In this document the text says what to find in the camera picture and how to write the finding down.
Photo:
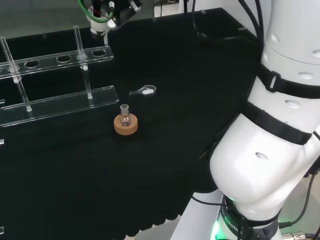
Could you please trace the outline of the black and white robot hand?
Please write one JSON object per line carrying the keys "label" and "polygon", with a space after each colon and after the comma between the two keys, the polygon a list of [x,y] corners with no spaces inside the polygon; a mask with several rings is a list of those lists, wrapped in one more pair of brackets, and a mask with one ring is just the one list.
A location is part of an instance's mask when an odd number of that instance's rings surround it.
{"label": "black and white robot hand", "polygon": [[84,0],[77,3],[96,32],[116,29],[141,10],[141,0],[91,0],[86,6]]}

